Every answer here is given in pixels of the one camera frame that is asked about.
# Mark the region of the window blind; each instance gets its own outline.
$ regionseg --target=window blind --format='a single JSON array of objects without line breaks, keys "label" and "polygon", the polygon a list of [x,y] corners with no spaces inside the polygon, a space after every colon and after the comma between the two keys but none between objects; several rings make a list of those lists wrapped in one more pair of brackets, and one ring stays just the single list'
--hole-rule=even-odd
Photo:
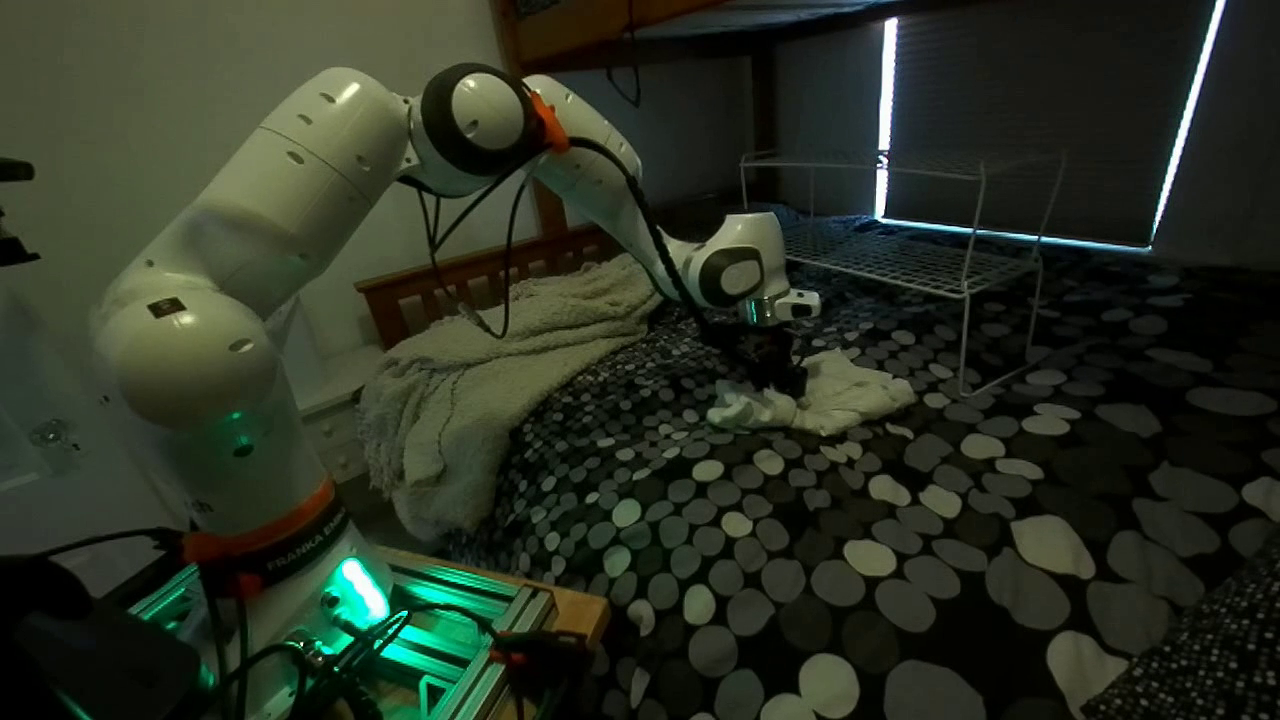
[{"label": "window blind", "polygon": [[[1194,0],[985,0],[901,19],[891,156],[1063,152],[1048,230],[1150,243],[1195,58]],[[1035,227],[1048,176],[1002,176],[997,227]],[[887,216],[968,225],[972,184],[891,176]]]}]

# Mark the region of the green light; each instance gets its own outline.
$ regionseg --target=green light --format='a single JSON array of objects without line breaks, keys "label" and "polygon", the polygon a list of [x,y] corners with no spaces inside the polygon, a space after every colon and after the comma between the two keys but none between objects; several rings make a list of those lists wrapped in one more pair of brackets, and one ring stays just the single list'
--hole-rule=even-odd
[{"label": "green light", "polygon": [[368,567],[359,558],[339,563],[343,581],[354,582],[356,599],[363,602],[363,618],[376,625],[390,615],[390,596],[376,587]]},{"label": "green light", "polygon": [[251,456],[255,438],[251,438],[251,420],[246,409],[227,410],[224,420],[224,436],[232,443],[232,456]]}]

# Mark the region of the metal frame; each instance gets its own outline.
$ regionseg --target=metal frame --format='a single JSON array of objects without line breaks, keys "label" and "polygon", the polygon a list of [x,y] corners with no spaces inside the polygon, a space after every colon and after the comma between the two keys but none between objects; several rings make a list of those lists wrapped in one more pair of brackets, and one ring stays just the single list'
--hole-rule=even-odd
[{"label": "metal frame", "polygon": [[[1018,171],[1018,168],[1031,168],[1043,165],[1052,171],[1048,178],[1048,195],[1041,209],[1041,227],[1031,230],[1031,241],[1021,250],[993,250],[993,227],[985,227],[985,210],[989,210],[989,184],[1002,171]],[[799,216],[804,230],[790,230],[790,258],[798,263],[811,263],[811,267],[827,267],[827,273],[843,273],[843,275],[861,275],[861,279],[877,279],[877,283],[891,283],[891,287],[909,287],[909,293],[926,293],[926,294],[944,294],[944,299],[959,299],[959,356],[957,356],[957,384],[959,392],[989,392],[997,384],[1004,384],[1009,377],[1018,377],[1021,368],[1029,368],[1035,361],[1035,324],[1041,324],[1041,293],[1043,293],[1043,230],[1068,171],[1063,156],[944,156],[944,158],[928,158],[928,165],[898,165],[898,158],[799,158],[799,156],[777,156],[777,152],[748,152],[741,156],[741,195],[743,209],[753,204],[748,195],[748,178],[753,171],[804,171],[804,198],[808,209],[815,209],[815,176],[821,171],[898,171],[898,176],[926,176],[926,178],[957,178],[957,184],[972,184],[972,219],[966,230],[966,249],[949,249],[949,243],[922,243],[911,241],[906,227],[898,227],[891,219],[877,219],[877,227],[850,227],[843,216]],[[972,299],[982,293],[1004,287],[1021,275],[1031,275],[1031,310],[1029,310],[1029,331],[1025,331],[1025,363],[1009,368],[993,378],[985,378],[982,386],[968,384],[968,351],[972,351]]]}]

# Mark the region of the white blanket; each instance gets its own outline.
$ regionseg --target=white blanket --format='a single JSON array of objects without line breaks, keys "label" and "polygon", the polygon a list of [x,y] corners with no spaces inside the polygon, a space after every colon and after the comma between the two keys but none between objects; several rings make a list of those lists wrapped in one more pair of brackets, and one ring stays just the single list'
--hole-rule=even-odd
[{"label": "white blanket", "polygon": [[431,544],[477,529],[497,491],[508,430],[565,378],[645,336],[660,302],[634,257],[514,287],[514,326],[491,339],[445,315],[396,342],[363,384],[368,478],[402,523]]},{"label": "white blanket", "polygon": [[741,384],[717,384],[707,420],[721,427],[799,427],[811,436],[835,436],[863,420],[917,403],[917,386],[901,377],[861,368],[843,351],[815,351],[804,361],[804,394],[756,392]]}]

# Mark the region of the orange ring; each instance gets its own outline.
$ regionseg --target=orange ring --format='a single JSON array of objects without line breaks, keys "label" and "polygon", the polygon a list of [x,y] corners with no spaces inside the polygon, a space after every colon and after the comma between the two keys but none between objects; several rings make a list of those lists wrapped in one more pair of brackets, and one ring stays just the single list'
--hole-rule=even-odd
[{"label": "orange ring", "polygon": [[544,143],[547,143],[553,152],[569,152],[569,132],[565,132],[562,115],[558,115],[558,103],[547,103],[547,98],[535,96],[535,92],[528,92],[528,103],[531,103],[531,115],[540,115],[540,123],[544,123]]},{"label": "orange ring", "polygon": [[246,530],[246,535],[205,535],[205,530],[187,530],[186,535],[186,558],[191,563],[207,563],[207,558],[232,558],[232,555],[247,555],[261,549],[272,549],[303,529],[313,529],[333,503],[336,503],[336,482],[326,478],[303,503],[298,503],[287,517]]}]

